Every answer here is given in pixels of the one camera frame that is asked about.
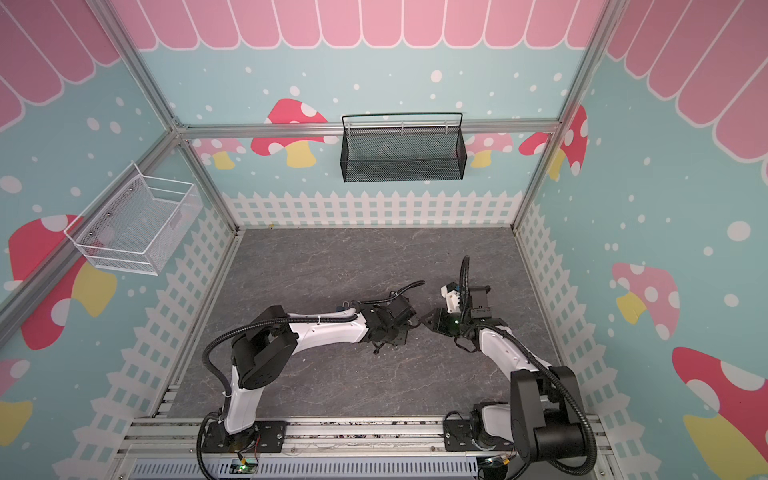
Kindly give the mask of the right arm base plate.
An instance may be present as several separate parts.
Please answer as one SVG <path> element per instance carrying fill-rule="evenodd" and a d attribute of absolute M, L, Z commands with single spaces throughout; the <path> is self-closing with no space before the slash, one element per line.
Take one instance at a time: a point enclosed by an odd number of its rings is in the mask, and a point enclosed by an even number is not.
<path fill-rule="evenodd" d="M 514 449 L 509 440 L 481 435 L 472 420 L 450 417 L 443 420 L 442 427 L 444 448 L 448 452 L 501 452 Z"/>

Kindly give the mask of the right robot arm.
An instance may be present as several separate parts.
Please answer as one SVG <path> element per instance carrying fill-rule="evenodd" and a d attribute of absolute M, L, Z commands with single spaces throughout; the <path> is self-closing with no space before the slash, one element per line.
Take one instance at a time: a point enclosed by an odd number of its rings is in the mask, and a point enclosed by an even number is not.
<path fill-rule="evenodd" d="M 446 448 L 510 451 L 524 467 L 547 462 L 569 475 L 590 473 L 597 462 L 597 440 L 575 373 L 533 354 L 505 322 L 493 318 L 489 291 L 488 286 L 451 282 L 441 288 L 446 306 L 424 320 L 431 331 L 456 344 L 469 341 L 468 351 L 492 360 L 509 382 L 508 401 L 478 403 L 465 420 L 446 415 Z"/>

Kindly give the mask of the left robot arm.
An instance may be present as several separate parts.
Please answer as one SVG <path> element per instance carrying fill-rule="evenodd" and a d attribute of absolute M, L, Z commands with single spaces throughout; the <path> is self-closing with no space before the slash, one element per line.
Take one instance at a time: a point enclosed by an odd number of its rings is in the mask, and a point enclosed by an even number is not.
<path fill-rule="evenodd" d="M 232 367 L 221 414 L 226 433 L 240 434 L 254 425 L 265 387 L 294 354 L 337 343 L 401 345 L 414 328 L 415 316 L 416 310 L 403 296 L 383 303 L 356 302 L 345 310 L 315 315 L 288 313 L 279 305 L 267 308 L 227 338 Z"/>

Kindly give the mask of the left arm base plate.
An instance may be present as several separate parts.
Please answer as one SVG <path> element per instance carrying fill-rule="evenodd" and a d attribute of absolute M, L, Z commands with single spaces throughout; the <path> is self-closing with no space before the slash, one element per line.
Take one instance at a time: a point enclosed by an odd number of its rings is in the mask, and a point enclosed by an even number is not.
<path fill-rule="evenodd" d="M 286 438 L 286 421 L 256 421 L 238 433 L 229 433 L 222 422 L 212 421 L 198 442 L 202 453 L 280 453 Z"/>

